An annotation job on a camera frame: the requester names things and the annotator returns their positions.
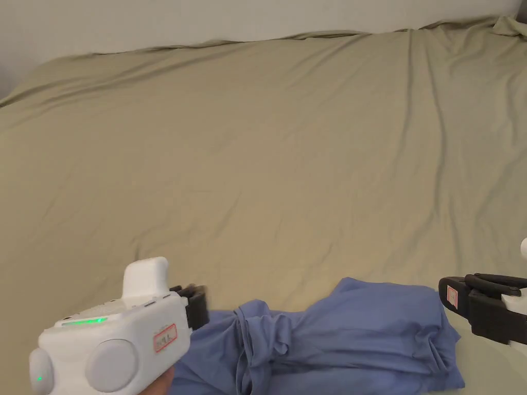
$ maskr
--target green led light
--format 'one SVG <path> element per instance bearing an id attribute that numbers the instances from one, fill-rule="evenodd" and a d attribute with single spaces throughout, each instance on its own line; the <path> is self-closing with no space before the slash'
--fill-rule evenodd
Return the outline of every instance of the green led light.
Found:
<path id="1" fill-rule="evenodd" d="M 108 318 L 97 318 L 96 320 L 84 320 L 84 321 L 73 321 L 73 322 L 64 322 L 62 326 L 65 325 L 84 325 L 84 324 L 98 324 L 106 321 Z"/>

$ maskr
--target red label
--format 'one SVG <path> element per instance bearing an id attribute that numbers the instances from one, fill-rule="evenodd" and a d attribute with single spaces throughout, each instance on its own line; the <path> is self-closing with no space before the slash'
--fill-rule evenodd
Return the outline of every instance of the red label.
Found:
<path id="1" fill-rule="evenodd" d="M 446 299 L 448 302 L 457 309 L 457 291 L 450 285 L 446 287 Z"/>
<path id="2" fill-rule="evenodd" d="M 160 352 L 177 338 L 178 329 L 175 327 L 175 324 L 172 324 L 154 336 L 154 351 Z"/>

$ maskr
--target bed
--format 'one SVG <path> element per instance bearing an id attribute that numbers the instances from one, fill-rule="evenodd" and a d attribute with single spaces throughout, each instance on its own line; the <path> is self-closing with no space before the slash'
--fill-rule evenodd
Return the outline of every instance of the bed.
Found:
<path id="1" fill-rule="evenodd" d="M 164 256 L 210 306 L 295 311 L 343 277 L 527 277 L 527 27 L 510 18 L 59 58 L 0 101 L 4 393 L 60 317 Z M 527 359 L 462 335 L 463 394 Z"/>

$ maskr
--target finger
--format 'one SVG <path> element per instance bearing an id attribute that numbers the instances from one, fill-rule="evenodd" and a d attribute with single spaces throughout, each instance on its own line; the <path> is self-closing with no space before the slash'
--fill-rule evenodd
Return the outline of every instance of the finger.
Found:
<path id="1" fill-rule="evenodd" d="M 141 392 L 141 395 L 165 395 L 168 393 L 170 384 L 174 378 L 174 366 L 165 373 L 160 375 L 147 389 Z"/>

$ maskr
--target grey button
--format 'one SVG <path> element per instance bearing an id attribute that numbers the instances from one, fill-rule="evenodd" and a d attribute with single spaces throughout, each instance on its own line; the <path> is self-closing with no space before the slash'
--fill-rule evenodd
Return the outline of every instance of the grey button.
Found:
<path id="1" fill-rule="evenodd" d="M 137 374 L 138 358 L 132 343 L 122 339 L 99 344 L 86 364 L 88 383 L 100 392 L 126 387 Z"/>
<path id="2" fill-rule="evenodd" d="M 30 380 L 36 395 L 47 395 L 53 390 L 53 364 L 50 356 L 41 348 L 30 354 Z"/>

